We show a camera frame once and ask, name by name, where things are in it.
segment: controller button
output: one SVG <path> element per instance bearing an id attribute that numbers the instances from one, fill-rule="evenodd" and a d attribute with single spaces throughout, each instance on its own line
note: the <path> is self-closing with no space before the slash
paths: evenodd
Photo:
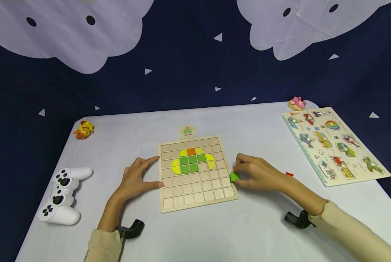
<path id="1" fill-rule="evenodd" d="M 56 196 L 56 197 L 53 199 L 53 204 L 58 205 L 58 204 L 60 204 L 61 202 L 63 202 L 63 199 L 64 199 L 63 196 Z"/>
<path id="2" fill-rule="evenodd" d="M 63 185 L 64 187 L 70 183 L 70 179 L 68 178 L 63 178 L 62 181 L 60 182 L 60 185 Z"/>

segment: joystick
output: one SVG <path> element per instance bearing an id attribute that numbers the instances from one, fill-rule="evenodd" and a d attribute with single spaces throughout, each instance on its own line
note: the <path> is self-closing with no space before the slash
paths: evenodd
<path id="1" fill-rule="evenodd" d="M 53 190 L 48 202 L 38 209 L 39 220 L 47 223 L 73 225 L 79 221 L 80 213 L 71 205 L 73 191 L 79 186 L 79 180 L 93 174 L 92 168 L 63 168 L 52 178 Z"/>

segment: white tablecloth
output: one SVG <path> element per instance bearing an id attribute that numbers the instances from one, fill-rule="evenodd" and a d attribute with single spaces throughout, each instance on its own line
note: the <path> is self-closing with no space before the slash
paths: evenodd
<path id="1" fill-rule="evenodd" d="M 307 108 L 316 107 L 308 102 Z M 287 103 L 281 102 L 84 118 L 95 125 L 95 133 L 86 140 L 71 135 L 55 169 L 94 169 L 76 190 L 74 207 L 82 218 L 74 226 L 34 218 L 16 261 L 82 261 L 123 169 L 138 156 L 157 155 L 158 143 L 178 140 L 177 127 L 182 124 L 195 124 L 198 137 L 219 135 L 229 163 L 243 152 L 295 174 L 391 244 L 391 199 L 385 191 L 376 181 L 325 187 L 284 124 L 280 114 L 287 111 Z M 159 180 L 158 165 L 144 179 Z M 44 198 L 51 189 L 50 182 Z M 301 210 L 284 195 L 240 188 L 238 192 L 235 201 L 166 214 L 160 213 L 158 190 L 138 196 L 127 204 L 122 225 L 129 227 L 140 219 L 146 227 L 139 238 L 126 241 L 121 261 L 353 261 L 312 227 L 298 230 L 282 222 L 286 212 Z"/>

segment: wooden peg puzzle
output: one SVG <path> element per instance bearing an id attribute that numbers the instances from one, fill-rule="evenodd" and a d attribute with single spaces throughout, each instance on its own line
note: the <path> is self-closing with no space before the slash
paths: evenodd
<path id="1" fill-rule="evenodd" d="M 333 108 L 281 116 L 326 187 L 391 176 Z"/>
<path id="2" fill-rule="evenodd" d="M 159 155 L 162 213 L 238 198 L 219 137 L 159 144 Z"/>

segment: orange square tile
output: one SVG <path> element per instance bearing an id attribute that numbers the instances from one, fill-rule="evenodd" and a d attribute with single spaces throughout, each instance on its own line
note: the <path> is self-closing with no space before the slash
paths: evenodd
<path id="1" fill-rule="evenodd" d="M 196 149 L 195 148 L 189 148 L 187 149 L 187 154 L 188 155 L 195 155 L 196 153 Z"/>

